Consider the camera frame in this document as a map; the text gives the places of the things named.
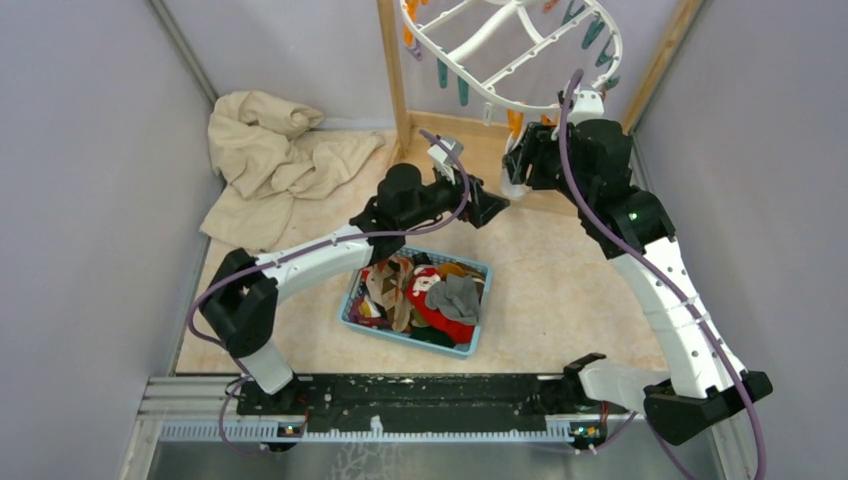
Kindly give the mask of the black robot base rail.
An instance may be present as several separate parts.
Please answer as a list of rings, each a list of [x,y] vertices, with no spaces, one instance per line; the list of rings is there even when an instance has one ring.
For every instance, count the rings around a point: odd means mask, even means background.
[[[275,394],[240,388],[243,416],[302,416],[311,433],[542,432],[549,419],[607,420],[620,408],[579,402],[559,374],[301,374]]]

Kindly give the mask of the red santa sock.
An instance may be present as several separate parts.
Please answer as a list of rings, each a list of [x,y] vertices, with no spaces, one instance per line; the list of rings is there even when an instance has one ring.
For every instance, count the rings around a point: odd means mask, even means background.
[[[480,318],[480,298],[470,276],[440,275],[434,266],[418,266],[404,289],[405,298],[426,327],[453,346],[472,341]]]

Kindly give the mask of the white sock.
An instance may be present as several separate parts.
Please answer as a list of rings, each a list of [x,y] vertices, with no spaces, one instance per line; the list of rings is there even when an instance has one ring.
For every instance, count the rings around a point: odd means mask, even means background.
[[[506,198],[510,199],[511,201],[521,201],[527,195],[527,189],[524,185],[512,183],[508,168],[503,162],[506,155],[511,152],[514,144],[515,139],[513,138],[512,134],[509,134],[505,142],[504,152],[502,156],[499,186],[501,193]]]

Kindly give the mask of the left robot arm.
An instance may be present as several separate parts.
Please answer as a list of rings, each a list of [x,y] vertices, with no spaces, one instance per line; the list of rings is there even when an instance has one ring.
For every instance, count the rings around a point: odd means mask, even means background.
[[[300,388],[272,340],[281,303],[330,277],[388,259],[405,245],[407,236],[434,230],[438,218],[481,228],[509,204],[457,166],[437,172],[434,182],[424,184],[416,166],[396,164],[364,210],[335,232],[289,252],[228,253],[199,297],[199,313],[218,343],[261,389],[263,404],[277,414],[288,413],[298,404]]]

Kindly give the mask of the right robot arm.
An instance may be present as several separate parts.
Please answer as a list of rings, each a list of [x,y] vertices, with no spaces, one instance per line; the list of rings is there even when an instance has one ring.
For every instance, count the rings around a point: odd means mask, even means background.
[[[506,180],[555,190],[578,209],[586,234],[623,277],[660,343],[667,368],[652,371],[588,354],[566,366],[563,398],[576,412],[599,401],[644,415],[679,446],[771,394],[761,371],[747,369],[720,338],[689,279],[674,225],[661,201],[634,185],[632,139],[612,120],[528,124],[507,143]]]

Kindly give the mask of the grey sock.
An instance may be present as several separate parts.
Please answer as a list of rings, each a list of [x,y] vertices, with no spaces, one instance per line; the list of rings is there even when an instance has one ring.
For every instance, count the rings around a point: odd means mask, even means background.
[[[482,316],[480,296],[471,276],[449,274],[429,288],[425,305],[467,326],[477,326]]]

